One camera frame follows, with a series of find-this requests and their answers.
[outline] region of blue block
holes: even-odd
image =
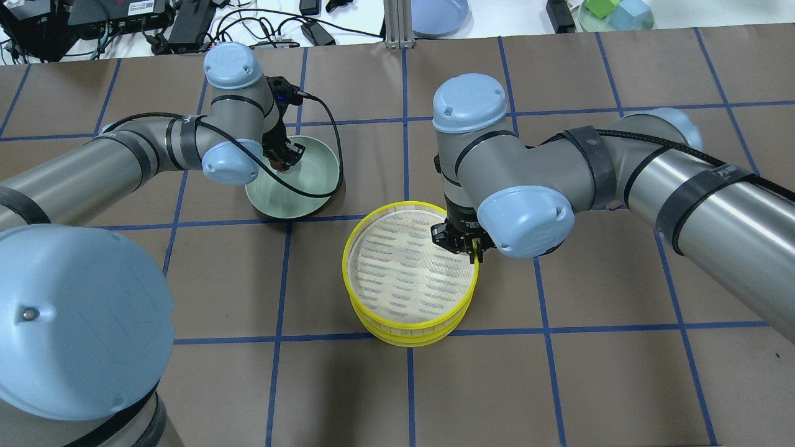
[[[613,11],[610,24],[616,29],[640,29],[651,14],[651,9],[642,0],[622,0]]]

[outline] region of cube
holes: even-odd
[[[640,29],[651,14],[651,8],[642,0],[623,0],[613,11],[610,24],[616,29]]]
[[[588,0],[585,2],[585,7],[596,17],[605,18],[605,16],[613,12],[619,2],[621,0]]]

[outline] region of light green bowl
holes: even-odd
[[[268,170],[301,191],[322,194],[334,189],[339,176],[339,161],[332,148],[317,138],[304,135],[293,135],[289,140],[306,147],[301,161],[283,173],[272,169],[266,162]],[[292,192],[279,185],[262,168],[259,169],[257,180],[246,185],[246,195],[256,209],[277,219],[296,219],[312,214],[329,199],[316,199]]]

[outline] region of green plate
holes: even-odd
[[[618,31],[610,24],[610,17],[613,17],[613,13],[609,13],[605,18],[598,18],[585,7],[585,4],[582,4],[577,10],[577,17],[580,19],[580,26],[583,27],[583,31],[587,33]],[[649,17],[646,18],[640,29],[652,29],[653,27],[654,14],[649,13]]]
[[[306,147],[301,161],[283,173],[270,166],[268,170],[301,191],[322,194],[333,190],[339,176],[339,162],[334,151],[321,140],[304,135],[293,135],[289,140]],[[329,199],[316,199],[292,192],[279,185],[262,168],[259,169],[257,180],[246,185],[246,195],[256,209],[277,219],[296,219],[312,214]]]

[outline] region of green block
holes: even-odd
[[[588,0],[585,2],[585,7],[596,17],[605,18],[620,2],[621,0]]]

